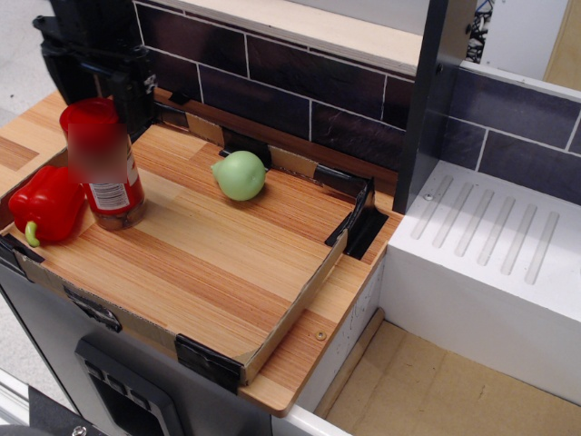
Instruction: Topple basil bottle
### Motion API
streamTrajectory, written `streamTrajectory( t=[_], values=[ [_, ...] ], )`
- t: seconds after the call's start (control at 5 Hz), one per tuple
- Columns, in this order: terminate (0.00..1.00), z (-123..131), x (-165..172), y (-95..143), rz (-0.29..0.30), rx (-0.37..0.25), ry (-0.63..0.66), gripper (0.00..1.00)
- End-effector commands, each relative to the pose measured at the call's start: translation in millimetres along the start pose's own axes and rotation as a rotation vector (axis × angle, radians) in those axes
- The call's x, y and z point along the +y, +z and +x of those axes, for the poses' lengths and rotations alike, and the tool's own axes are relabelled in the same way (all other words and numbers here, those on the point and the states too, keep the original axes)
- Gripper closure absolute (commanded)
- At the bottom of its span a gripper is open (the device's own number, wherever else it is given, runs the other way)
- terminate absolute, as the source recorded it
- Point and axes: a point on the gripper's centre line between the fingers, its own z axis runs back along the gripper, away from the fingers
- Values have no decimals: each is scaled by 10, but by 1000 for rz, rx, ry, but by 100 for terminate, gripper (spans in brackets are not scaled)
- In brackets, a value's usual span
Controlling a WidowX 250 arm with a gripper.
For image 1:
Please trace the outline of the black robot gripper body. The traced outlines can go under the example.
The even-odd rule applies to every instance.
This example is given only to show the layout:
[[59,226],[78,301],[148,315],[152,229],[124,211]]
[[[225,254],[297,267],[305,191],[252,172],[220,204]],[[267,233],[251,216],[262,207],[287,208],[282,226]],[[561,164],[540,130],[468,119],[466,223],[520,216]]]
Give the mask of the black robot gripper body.
[[115,72],[151,70],[131,1],[52,1],[53,14],[39,15],[33,27],[41,45],[68,49],[81,67],[106,81]]

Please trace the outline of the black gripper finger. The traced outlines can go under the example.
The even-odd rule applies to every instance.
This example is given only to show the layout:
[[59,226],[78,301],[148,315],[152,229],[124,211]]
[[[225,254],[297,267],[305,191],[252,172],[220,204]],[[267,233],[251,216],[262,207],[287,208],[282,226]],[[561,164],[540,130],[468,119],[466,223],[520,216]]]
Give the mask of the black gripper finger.
[[98,95],[94,75],[85,71],[68,49],[41,45],[41,53],[49,75],[67,104]]
[[132,139],[141,135],[153,121],[156,84],[156,75],[150,70],[137,74],[117,71],[111,78],[115,109]]

